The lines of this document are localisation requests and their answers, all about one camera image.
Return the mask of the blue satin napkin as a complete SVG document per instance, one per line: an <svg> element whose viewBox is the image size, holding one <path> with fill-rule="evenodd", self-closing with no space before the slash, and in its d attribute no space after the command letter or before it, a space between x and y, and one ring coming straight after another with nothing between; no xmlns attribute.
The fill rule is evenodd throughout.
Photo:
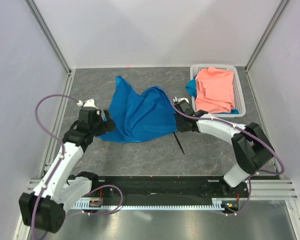
<svg viewBox="0 0 300 240"><path fill-rule="evenodd" d="M108 110L115 130L100 136L103 141L141 143L177 131L175 110L159 86L138 94L123 77L117 76Z"/></svg>

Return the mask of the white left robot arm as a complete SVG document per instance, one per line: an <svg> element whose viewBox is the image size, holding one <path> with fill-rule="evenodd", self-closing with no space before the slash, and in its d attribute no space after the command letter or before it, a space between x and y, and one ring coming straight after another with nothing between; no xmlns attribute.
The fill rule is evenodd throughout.
<svg viewBox="0 0 300 240"><path fill-rule="evenodd" d="M43 179L31 193L23 193L19 198L22 221L26 226L56 233L76 201L86 194L94 197L99 193L95 173L83 171L69 185L66 182L94 138L115 128L107 108L101 110L88 102L80 108L78 119L64 134L59 152Z"/></svg>

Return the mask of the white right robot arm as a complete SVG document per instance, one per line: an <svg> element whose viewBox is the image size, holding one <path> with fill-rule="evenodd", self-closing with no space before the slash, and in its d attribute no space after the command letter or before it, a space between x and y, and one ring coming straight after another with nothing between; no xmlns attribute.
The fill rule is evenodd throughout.
<svg viewBox="0 0 300 240"><path fill-rule="evenodd" d="M237 187L256 174L274 157L274 149L257 123L236 124L212 114L195 111L184 98L173 100L177 130L208 134L232 145L236 163L222 177L219 191L225 197L232 196Z"/></svg>

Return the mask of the blue cloth in basket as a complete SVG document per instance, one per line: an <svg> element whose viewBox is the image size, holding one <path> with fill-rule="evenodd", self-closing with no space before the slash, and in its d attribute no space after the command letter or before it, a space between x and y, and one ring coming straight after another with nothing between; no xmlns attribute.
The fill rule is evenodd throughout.
<svg viewBox="0 0 300 240"><path fill-rule="evenodd" d="M194 98L197 97L197 88L196 88L196 80L192 79L190 80L187 85L185 86L185 89L187 90L188 94Z"/></svg>

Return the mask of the salmon pink cloth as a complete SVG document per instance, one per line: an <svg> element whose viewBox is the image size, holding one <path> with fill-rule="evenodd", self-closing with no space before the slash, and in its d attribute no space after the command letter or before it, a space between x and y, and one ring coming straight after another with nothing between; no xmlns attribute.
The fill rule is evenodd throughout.
<svg viewBox="0 0 300 240"><path fill-rule="evenodd" d="M195 77L195 107L210 114L229 114L235 106L234 73L208 67Z"/></svg>

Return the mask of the white plastic basket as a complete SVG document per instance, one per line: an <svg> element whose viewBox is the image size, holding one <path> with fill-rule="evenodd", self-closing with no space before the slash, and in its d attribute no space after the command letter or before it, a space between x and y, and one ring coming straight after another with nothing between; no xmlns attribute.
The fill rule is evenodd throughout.
<svg viewBox="0 0 300 240"><path fill-rule="evenodd" d="M218 118L236 118L236 117L244 116L246 114L246 106L245 106L239 74L237 69L234 66L226 65L226 64L214 64L214 63L194 64L190 67L190 80L195 79L198 72L200 72L203 69L207 69L209 67L213 67L225 71L231 71L234 73L233 91L234 91L235 109L233 109L230 113L212 113L212 115ZM196 99L192 96L191 97L192 106L197 111L195 100Z"/></svg>

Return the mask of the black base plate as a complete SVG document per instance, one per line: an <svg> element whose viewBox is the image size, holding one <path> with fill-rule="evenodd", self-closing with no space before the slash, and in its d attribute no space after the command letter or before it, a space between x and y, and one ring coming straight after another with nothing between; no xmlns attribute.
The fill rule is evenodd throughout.
<svg viewBox="0 0 300 240"><path fill-rule="evenodd" d="M124 205L208 205L212 199L244 199L249 187L229 187L222 176L100 176L98 184L114 185Z"/></svg>

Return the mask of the left aluminium frame post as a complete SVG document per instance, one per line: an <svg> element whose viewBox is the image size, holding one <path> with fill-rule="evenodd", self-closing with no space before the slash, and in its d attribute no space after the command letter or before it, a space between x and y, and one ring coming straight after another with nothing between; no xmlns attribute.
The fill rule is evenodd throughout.
<svg viewBox="0 0 300 240"><path fill-rule="evenodd" d="M52 48L55 56L59 60L62 68L65 70L65 72L70 75L72 73L72 70L67 63L64 55L61 52L61 49L59 48L55 38L53 37L53 34L51 33L43 15L41 14L37 4L35 3L34 0L25 0L24 1L26 5L28 6L29 10L31 11L32 16L36 20L38 26L40 27L44 37L46 38L48 44Z"/></svg>

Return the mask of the aluminium frame post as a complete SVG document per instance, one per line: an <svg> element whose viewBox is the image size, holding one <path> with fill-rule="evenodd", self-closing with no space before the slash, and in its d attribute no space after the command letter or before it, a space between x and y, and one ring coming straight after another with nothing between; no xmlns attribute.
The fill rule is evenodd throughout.
<svg viewBox="0 0 300 240"><path fill-rule="evenodd" d="M43 15L41 14L37 4L35 3L34 0L25 0L24 1L26 5L28 6L29 10L31 11L32 16L36 20L38 26L40 27L44 37L46 38L48 44L52 48L55 56L59 60L62 68L65 70L65 72L70 75L72 73L72 70L67 63L64 55L61 52L61 49L59 48L55 38L53 37L53 34L51 33Z"/></svg>
<svg viewBox="0 0 300 240"><path fill-rule="evenodd" d="M247 64L244 67L246 73L248 73L250 71L250 69L252 68L252 66L254 65L260 52L262 51L265 44L267 43L270 35L272 34L273 30L275 29L277 23L279 22L281 16L283 15L283 13L286 10L289 3L290 3L290 0L280 0L279 1L278 6L276 7L272 17L270 18L265 30L262 33L256 47L254 48L250 58L248 59Z"/></svg>

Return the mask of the aluminium front rail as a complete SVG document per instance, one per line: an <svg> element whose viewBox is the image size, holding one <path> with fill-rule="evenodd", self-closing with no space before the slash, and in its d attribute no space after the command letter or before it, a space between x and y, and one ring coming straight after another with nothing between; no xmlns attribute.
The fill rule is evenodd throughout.
<svg viewBox="0 0 300 240"><path fill-rule="evenodd" d="M276 176L257 176L243 181L248 186L248 196L266 199L279 197L294 198L296 196L293 184L289 180L280 180ZM123 192L115 185L104 184L95 187L99 180L90 184L91 190L83 190L85 197L97 197L110 201L123 196Z"/></svg>

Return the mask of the right aluminium frame post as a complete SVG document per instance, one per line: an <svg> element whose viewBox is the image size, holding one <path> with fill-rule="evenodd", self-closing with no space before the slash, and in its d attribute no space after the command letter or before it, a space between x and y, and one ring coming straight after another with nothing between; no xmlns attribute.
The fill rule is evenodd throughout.
<svg viewBox="0 0 300 240"><path fill-rule="evenodd" d="M278 6L276 7L272 17L270 18L265 30L262 33L256 47L254 48L250 58L248 59L247 64L244 67L246 73L248 73L250 71L250 69L252 68L252 66L254 65L260 52L262 51L265 44L267 43L270 35L272 34L273 30L275 29L277 23L279 22L281 16L283 15L283 13L286 10L289 3L290 3L290 0L280 0L279 1Z"/></svg>

